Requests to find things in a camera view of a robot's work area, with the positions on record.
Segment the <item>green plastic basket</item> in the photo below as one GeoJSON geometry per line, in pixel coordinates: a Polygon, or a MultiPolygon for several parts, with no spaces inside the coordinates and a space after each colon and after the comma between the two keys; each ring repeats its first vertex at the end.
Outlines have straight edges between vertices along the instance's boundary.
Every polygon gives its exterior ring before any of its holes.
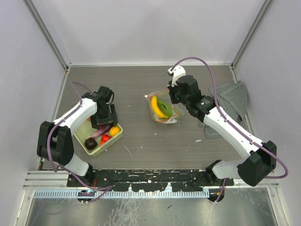
{"type": "Polygon", "coordinates": [[[90,120],[85,120],[75,131],[74,136],[77,141],[82,146],[83,150],[89,156],[97,156],[103,151],[107,151],[107,149],[117,142],[123,136],[123,128],[119,123],[116,124],[113,129],[113,132],[106,132],[102,136],[95,137],[96,147],[92,150],[88,150],[85,146],[85,141],[94,133],[97,132],[96,129],[92,128],[90,120]]]}

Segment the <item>yellow orange toy fruit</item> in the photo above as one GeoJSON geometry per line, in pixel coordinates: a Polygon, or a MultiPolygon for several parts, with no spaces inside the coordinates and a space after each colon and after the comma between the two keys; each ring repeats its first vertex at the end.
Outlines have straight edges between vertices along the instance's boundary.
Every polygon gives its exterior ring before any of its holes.
{"type": "Polygon", "coordinates": [[[109,130],[109,136],[114,137],[120,132],[120,128],[118,126],[114,126],[109,130]]]}

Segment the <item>red toy tomato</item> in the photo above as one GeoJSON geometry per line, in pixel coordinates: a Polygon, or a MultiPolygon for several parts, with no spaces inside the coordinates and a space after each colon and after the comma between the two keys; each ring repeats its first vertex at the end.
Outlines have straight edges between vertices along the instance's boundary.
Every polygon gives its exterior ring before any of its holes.
{"type": "Polygon", "coordinates": [[[108,134],[102,135],[99,145],[102,146],[104,143],[106,143],[110,139],[111,139],[111,137],[108,134]]]}

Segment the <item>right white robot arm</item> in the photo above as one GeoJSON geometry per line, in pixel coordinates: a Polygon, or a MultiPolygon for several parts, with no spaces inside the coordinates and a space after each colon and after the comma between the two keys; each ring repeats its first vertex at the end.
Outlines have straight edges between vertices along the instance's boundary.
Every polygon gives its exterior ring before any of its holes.
{"type": "Polygon", "coordinates": [[[215,186],[224,178],[240,178],[256,186],[275,169],[276,160],[272,156],[277,153],[276,145],[272,141],[264,143],[227,116],[212,97],[201,94],[193,76],[173,77],[168,89],[173,104],[183,104],[191,116],[218,132],[241,157],[237,161],[216,160],[209,165],[206,168],[209,184],[215,186]]]}

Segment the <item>green toy leaves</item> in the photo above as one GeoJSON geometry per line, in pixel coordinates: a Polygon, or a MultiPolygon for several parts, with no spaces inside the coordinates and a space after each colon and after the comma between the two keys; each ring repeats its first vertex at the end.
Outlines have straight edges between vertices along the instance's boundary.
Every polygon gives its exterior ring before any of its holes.
{"type": "Polygon", "coordinates": [[[159,107],[159,109],[168,117],[168,118],[170,118],[170,117],[172,117],[173,116],[173,108],[172,108],[172,106],[169,104],[169,103],[167,103],[167,102],[165,102],[165,101],[163,101],[163,100],[161,100],[161,99],[157,99],[157,102],[158,102],[158,107],[159,107]]]}

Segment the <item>clear orange zip bag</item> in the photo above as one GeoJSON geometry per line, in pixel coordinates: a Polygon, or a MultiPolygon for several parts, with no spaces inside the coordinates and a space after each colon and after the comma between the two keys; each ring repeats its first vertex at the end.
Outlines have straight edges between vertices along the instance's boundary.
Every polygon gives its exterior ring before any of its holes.
{"type": "Polygon", "coordinates": [[[169,90],[163,89],[144,95],[148,101],[150,116],[158,123],[174,124],[184,116],[184,111],[172,104],[169,90]]]}

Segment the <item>purple toy eggplant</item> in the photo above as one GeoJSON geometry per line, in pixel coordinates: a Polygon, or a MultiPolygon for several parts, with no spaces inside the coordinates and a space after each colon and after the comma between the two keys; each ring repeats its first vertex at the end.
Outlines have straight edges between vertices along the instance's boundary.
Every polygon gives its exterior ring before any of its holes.
{"type": "Polygon", "coordinates": [[[100,136],[104,135],[105,133],[107,133],[112,127],[113,127],[113,124],[100,125],[99,129],[96,132],[94,132],[90,137],[91,138],[100,137],[100,136]]]}

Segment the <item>yellow toy banana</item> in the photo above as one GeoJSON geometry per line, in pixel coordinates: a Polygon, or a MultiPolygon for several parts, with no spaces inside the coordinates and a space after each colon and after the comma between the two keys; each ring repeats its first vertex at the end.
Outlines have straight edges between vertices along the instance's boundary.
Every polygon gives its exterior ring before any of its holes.
{"type": "Polygon", "coordinates": [[[153,96],[151,98],[151,107],[154,111],[154,113],[161,119],[168,119],[168,117],[159,109],[158,107],[158,102],[157,102],[157,97],[156,96],[153,96]]]}

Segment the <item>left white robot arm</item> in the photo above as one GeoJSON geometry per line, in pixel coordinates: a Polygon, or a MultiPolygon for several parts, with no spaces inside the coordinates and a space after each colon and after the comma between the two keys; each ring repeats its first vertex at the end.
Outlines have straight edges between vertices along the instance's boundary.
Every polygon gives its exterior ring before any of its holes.
{"type": "Polygon", "coordinates": [[[75,154],[72,136],[89,120],[96,132],[85,143],[88,149],[94,149],[97,145],[95,138],[104,135],[118,123],[113,100],[114,92],[101,86],[97,92],[89,91],[81,95],[77,105],[60,118],[53,122],[44,121],[40,126],[37,155],[50,161],[53,170],[58,164],[74,173],[83,186],[92,185],[95,179],[93,167],[75,154]]]}

